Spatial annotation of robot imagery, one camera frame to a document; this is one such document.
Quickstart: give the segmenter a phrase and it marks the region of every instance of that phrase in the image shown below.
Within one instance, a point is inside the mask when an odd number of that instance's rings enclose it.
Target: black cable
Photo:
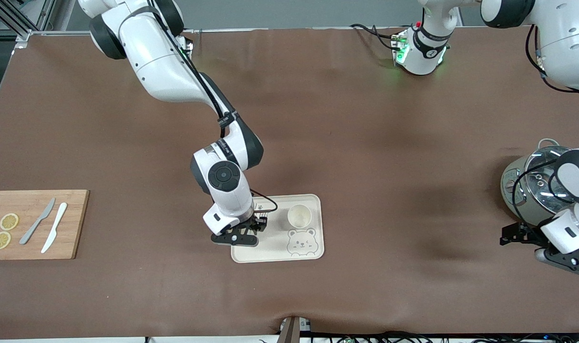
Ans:
[[[399,343],[399,342],[404,341],[404,340],[410,341],[410,343],[416,343],[410,337],[402,337],[402,338],[398,339],[397,341],[394,341],[394,343]]]
[[[400,48],[396,48],[395,46],[387,45],[387,44],[383,41],[383,38],[384,38],[384,39],[391,39],[392,36],[390,36],[390,35],[381,35],[381,34],[379,33],[379,31],[376,29],[376,25],[372,25],[372,29],[371,29],[371,30],[370,30],[369,28],[366,28],[366,26],[364,26],[364,25],[362,25],[362,24],[353,24],[353,25],[351,25],[351,28],[362,28],[362,29],[364,29],[367,33],[370,33],[370,34],[372,34],[372,35],[375,35],[375,36],[379,39],[379,42],[380,42],[383,46],[385,46],[385,48],[390,49],[390,50],[395,50],[395,51],[399,51],[399,50],[400,50]]]
[[[500,335],[501,338],[482,338],[482,339],[475,339],[474,341],[472,341],[471,343],[519,343],[524,341],[525,339],[533,336],[534,334],[527,334],[527,336],[518,338],[518,339],[512,339],[511,337],[507,337],[505,335]]]
[[[371,35],[376,35],[376,32],[374,32],[373,30],[371,30],[370,28],[367,28],[366,26],[364,26],[362,24],[353,24],[350,26],[350,28],[361,28],[361,29],[364,29],[367,33],[370,33]],[[386,39],[391,39],[390,35],[379,34],[379,36],[386,38]]]
[[[272,202],[275,205],[274,209],[263,209],[263,210],[259,210],[259,211],[253,211],[253,213],[270,213],[270,212],[274,212],[279,208],[279,205],[277,205],[277,203],[270,199],[269,197],[266,197],[266,195],[263,195],[262,193],[259,193],[258,191],[254,191],[253,189],[250,188],[250,191],[252,191],[252,193],[256,193],[257,195],[265,198],[266,200],[268,200],[269,202]]]
[[[575,93],[575,91],[571,91],[569,89],[560,89],[558,87],[555,87],[554,85],[551,85],[551,83],[548,82],[547,78],[543,78],[543,80],[544,80],[544,84],[546,84],[551,89],[554,89],[555,91],[561,91],[562,93]]]
[[[557,198],[558,200],[560,200],[561,202],[566,202],[567,204],[572,204],[573,202],[570,202],[568,200],[562,199],[561,197],[557,196],[554,191],[552,190],[552,179],[556,177],[556,172],[552,173],[552,175],[550,176],[550,178],[548,179],[548,191],[550,191],[550,194],[553,195],[555,198]]]
[[[155,7],[154,4],[152,4],[151,0],[148,0],[148,4],[151,7]],[[199,81],[200,86],[205,90],[205,93],[207,94],[207,97],[209,97],[209,100],[211,100],[211,102],[213,103],[213,107],[215,108],[215,111],[218,115],[218,118],[222,118],[224,117],[224,114],[222,113],[222,108],[220,108],[220,104],[218,104],[217,100],[215,99],[215,96],[213,96],[213,93],[211,93],[211,90],[209,89],[209,87],[207,87],[207,85],[205,84],[205,81],[203,80],[202,76],[200,75],[199,71],[196,69],[196,67],[194,66],[194,63],[192,63],[192,60],[190,59],[190,57],[187,56],[187,54],[184,53],[183,49],[177,44],[177,41],[174,39],[174,37],[172,37],[172,35],[169,35],[169,31],[168,28],[165,26],[165,22],[163,22],[162,18],[160,17],[160,15],[156,12],[152,12],[152,15],[154,15],[154,18],[156,19],[156,21],[159,23],[160,28],[163,30],[163,32],[165,33],[167,39],[169,40],[169,42],[171,43],[171,45],[176,48],[177,52],[179,53],[179,56],[181,57],[181,59],[186,63],[186,65],[188,66],[188,68],[190,69],[190,71],[192,72],[192,74],[194,74],[194,77],[196,78],[197,81]],[[220,138],[224,138],[224,136],[226,135],[226,130],[221,129],[220,130]]]
[[[381,35],[379,34],[379,31],[376,29],[375,25],[372,25],[372,30],[374,30],[374,32],[376,33],[376,37],[379,38],[379,42],[385,46],[385,48],[389,49],[389,50],[395,50],[395,51],[399,51],[400,48],[396,47],[396,46],[390,46],[385,44],[385,42],[383,42],[383,38],[381,38]]]
[[[518,185],[520,184],[520,180],[522,178],[524,178],[524,176],[526,174],[529,174],[530,172],[532,172],[533,170],[537,170],[539,168],[545,167],[546,165],[550,165],[554,162],[556,162],[556,159],[553,159],[551,161],[548,161],[546,163],[542,163],[540,165],[536,165],[535,167],[531,168],[531,169],[527,169],[524,173],[520,174],[520,176],[518,176],[518,178],[516,179],[516,181],[514,182],[514,185],[512,186],[512,206],[514,206],[514,211],[516,211],[516,215],[518,215],[518,217],[520,218],[520,220],[522,220],[523,222],[527,222],[526,220],[524,220],[524,217],[522,217],[522,214],[520,214],[520,211],[518,211],[518,206],[516,206],[516,187],[518,187]]]
[[[533,65],[533,67],[535,67],[535,69],[537,69],[540,74],[543,74],[544,76],[546,76],[546,72],[544,72],[543,69],[541,69],[539,67],[539,65],[537,65],[537,63],[535,63],[535,61],[533,60],[533,57],[531,56],[531,52],[529,52],[529,45],[531,44],[531,34],[533,34],[533,30],[535,29],[535,25],[531,25],[531,28],[529,29],[529,33],[527,33],[527,40],[524,43],[524,52],[525,54],[527,54],[527,59],[529,59],[529,62],[531,62],[531,65]]]

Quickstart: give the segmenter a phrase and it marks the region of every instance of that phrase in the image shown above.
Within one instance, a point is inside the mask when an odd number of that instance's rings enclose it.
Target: table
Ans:
[[[579,96],[541,82],[525,34],[457,29],[422,77],[363,31],[196,37],[265,145],[250,185],[322,202],[321,259],[248,264],[210,242],[189,171],[213,111],[151,98],[89,37],[33,36],[0,88],[0,190],[91,193],[76,259],[0,261],[0,339],[268,334],[289,315],[320,332],[579,332],[579,276],[499,246],[503,169],[542,137],[579,146]]]

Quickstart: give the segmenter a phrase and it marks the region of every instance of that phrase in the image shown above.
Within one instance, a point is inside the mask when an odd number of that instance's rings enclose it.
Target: metal frame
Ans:
[[[30,32],[45,30],[50,22],[50,16],[56,2],[57,0],[44,0],[38,20],[33,23],[9,0],[0,0],[0,21],[9,28],[8,30],[0,30],[0,40],[26,40]]]

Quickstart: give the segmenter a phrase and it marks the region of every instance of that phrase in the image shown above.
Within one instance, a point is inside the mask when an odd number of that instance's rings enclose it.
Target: paper cup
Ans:
[[[306,228],[311,224],[311,219],[313,219],[311,210],[302,204],[294,205],[288,211],[288,221],[294,228]]]

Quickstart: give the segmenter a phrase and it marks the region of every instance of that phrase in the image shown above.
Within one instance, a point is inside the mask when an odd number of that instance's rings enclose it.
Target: wire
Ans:
[[[151,7],[155,7],[154,4],[152,4],[151,0],[148,0],[148,5],[150,5]],[[215,108],[215,111],[218,114],[218,118],[224,117],[224,114],[222,113],[222,108],[220,108],[220,104],[218,104],[217,100],[215,99],[215,96],[213,96],[213,93],[211,93],[211,90],[205,84],[203,77],[200,75],[199,71],[194,66],[194,63],[192,63],[190,57],[187,54],[185,54],[184,50],[177,44],[177,41],[174,39],[174,37],[169,35],[169,30],[165,26],[165,23],[163,22],[160,15],[156,12],[152,12],[152,15],[154,15],[154,18],[165,32],[165,35],[169,40],[169,42],[172,44],[172,46],[174,46],[174,48],[176,48],[177,52],[179,52],[179,56],[181,57],[181,59],[186,63],[192,74],[194,74],[196,80],[199,81],[200,86],[205,90],[205,93],[209,97],[209,100],[211,100],[211,103],[213,103],[213,107]],[[220,129],[220,138],[224,138],[224,136],[226,136],[226,130],[222,128]]]
[[[253,213],[270,213],[270,212],[276,211],[279,208],[279,205],[277,205],[277,203],[274,200],[270,199],[269,197],[266,197],[266,195],[263,195],[262,193],[259,193],[258,191],[255,191],[251,188],[250,188],[250,191],[252,191],[252,193],[256,193],[257,195],[265,198],[266,200],[268,200],[269,202],[272,202],[272,204],[275,205],[274,209],[263,209],[263,210],[259,210],[259,211],[253,211]]]
[[[395,50],[395,51],[399,51],[399,50],[400,50],[400,48],[398,48],[398,47],[396,47],[396,46],[387,45],[387,44],[383,41],[383,38],[384,38],[384,39],[391,39],[392,36],[390,36],[390,35],[381,35],[381,34],[379,33],[379,31],[376,29],[376,25],[372,25],[372,29],[371,29],[371,30],[368,29],[368,28],[366,28],[366,26],[364,26],[364,25],[362,25],[362,24],[353,24],[353,25],[351,25],[351,28],[362,28],[362,29],[364,29],[367,33],[370,33],[370,34],[372,34],[372,35],[375,35],[375,36],[379,39],[379,42],[380,42],[383,46],[385,46],[385,48],[390,49],[390,50]]]
[[[518,178],[516,179],[516,181],[514,182],[514,185],[512,186],[512,206],[514,207],[514,211],[516,211],[516,215],[518,215],[518,217],[520,218],[520,220],[522,220],[523,222],[527,223],[526,220],[524,220],[524,217],[522,217],[522,214],[520,214],[520,211],[518,211],[518,206],[516,206],[516,187],[518,187],[518,185],[520,184],[520,180],[522,178],[524,178],[524,176],[526,174],[529,174],[530,172],[532,172],[533,170],[537,170],[541,167],[545,167],[546,165],[550,165],[554,162],[556,162],[556,159],[553,159],[551,161],[548,161],[546,163],[542,163],[540,165],[536,165],[535,167],[531,168],[531,169],[527,169],[527,171],[525,171],[524,173],[520,174],[520,176],[518,176]]]
[[[511,337],[507,337],[505,335],[501,335],[501,338],[483,338],[483,339],[476,339],[474,341],[472,341],[471,343],[519,343],[524,341],[525,339],[533,336],[534,334],[527,334],[527,336],[518,338],[518,339],[512,339]]]
[[[535,61],[533,60],[533,56],[531,56],[531,52],[529,51],[529,45],[531,42],[531,35],[533,34],[533,31],[535,31],[535,54],[536,55],[539,54],[539,41],[538,41],[539,28],[535,25],[531,25],[531,28],[529,29],[529,33],[527,33],[527,39],[525,41],[524,51],[525,51],[525,54],[527,55],[527,59],[529,60],[529,63],[531,63],[531,65],[533,65],[533,67],[535,67],[535,69],[537,69],[539,71],[539,75],[541,76],[542,80],[544,81],[544,84],[546,84],[546,86],[550,87],[551,89],[554,89],[555,91],[561,91],[562,93],[579,94],[579,89],[575,89],[575,88],[571,88],[571,87],[567,87],[568,89],[560,89],[558,87],[555,87],[554,85],[551,85],[550,82],[548,80],[546,80],[548,74],[537,63],[535,63]]]
[[[362,24],[353,24],[350,26],[350,28],[362,28],[364,29],[367,33],[370,33],[372,35],[377,35],[377,31],[374,31],[374,25],[372,26],[372,29],[370,28],[366,28],[366,26],[362,25]],[[386,39],[391,39],[390,35],[381,35],[379,34],[378,36],[386,38]]]
[[[550,194],[553,195],[555,198],[557,198],[558,200],[560,200],[561,202],[566,202],[567,204],[572,204],[573,202],[570,202],[568,200],[562,199],[561,197],[558,197],[554,191],[552,190],[552,179],[556,177],[556,172],[552,173],[552,175],[550,176],[550,178],[548,179],[548,191],[550,191]]]

